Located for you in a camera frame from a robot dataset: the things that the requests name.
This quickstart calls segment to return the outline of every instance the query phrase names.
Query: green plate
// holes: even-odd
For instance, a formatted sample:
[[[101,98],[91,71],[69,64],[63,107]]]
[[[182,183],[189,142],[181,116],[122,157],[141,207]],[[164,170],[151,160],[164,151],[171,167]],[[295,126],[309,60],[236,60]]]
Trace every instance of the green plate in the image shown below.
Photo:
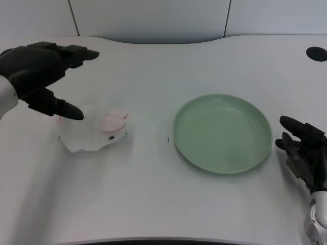
[[[265,116],[252,104],[222,94],[202,96],[184,105],[175,117],[173,136],[189,162],[219,174],[257,166],[272,144]]]

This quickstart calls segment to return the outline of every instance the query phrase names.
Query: robotic hand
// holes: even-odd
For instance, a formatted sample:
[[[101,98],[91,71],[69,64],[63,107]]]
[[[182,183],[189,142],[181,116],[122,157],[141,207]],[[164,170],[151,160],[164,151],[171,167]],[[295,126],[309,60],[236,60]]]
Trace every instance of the robotic hand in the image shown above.
[[[49,116],[54,114],[75,120],[84,118],[77,107],[54,97],[47,86],[65,76],[68,68],[76,68],[84,60],[93,60],[99,52],[86,47],[58,46],[38,42],[6,50],[0,54],[0,118],[18,104]]]
[[[327,138],[323,131],[290,117],[281,116],[279,122],[301,140],[295,141],[283,133],[282,139],[275,143],[286,151],[287,165],[311,192],[304,221],[306,234],[313,245],[327,244]]]

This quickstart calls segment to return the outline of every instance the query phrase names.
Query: plush bunny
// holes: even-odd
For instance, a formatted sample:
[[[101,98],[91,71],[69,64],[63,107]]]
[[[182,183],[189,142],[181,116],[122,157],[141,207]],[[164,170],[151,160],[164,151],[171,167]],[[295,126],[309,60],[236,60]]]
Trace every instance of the plush bunny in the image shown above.
[[[60,139],[70,152],[98,151],[105,145],[126,137],[126,118],[128,117],[126,110],[110,109],[102,116],[92,105],[84,106],[81,110],[84,113],[82,121],[64,117],[57,119]]]

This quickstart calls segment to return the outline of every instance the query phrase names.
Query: black hole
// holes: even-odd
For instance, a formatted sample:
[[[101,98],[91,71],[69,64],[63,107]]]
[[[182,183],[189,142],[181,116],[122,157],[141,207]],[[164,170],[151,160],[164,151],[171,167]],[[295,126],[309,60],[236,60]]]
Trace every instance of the black hole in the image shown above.
[[[310,47],[307,49],[307,56],[315,61],[327,61],[327,51],[321,47]]]

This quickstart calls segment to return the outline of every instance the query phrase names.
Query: bunny ear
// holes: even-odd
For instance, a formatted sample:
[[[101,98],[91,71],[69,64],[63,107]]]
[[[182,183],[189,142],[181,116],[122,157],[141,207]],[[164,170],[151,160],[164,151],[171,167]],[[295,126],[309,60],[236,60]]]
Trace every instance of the bunny ear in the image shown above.
[[[61,121],[62,121],[62,116],[58,116],[56,119],[57,125],[60,124]]]
[[[119,119],[126,119],[128,117],[128,111],[120,108],[113,108],[108,112],[108,116],[113,116]]]
[[[106,132],[114,132],[122,129],[126,126],[124,120],[113,117],[113,116],[106,116],[101,120],[100,129]]]

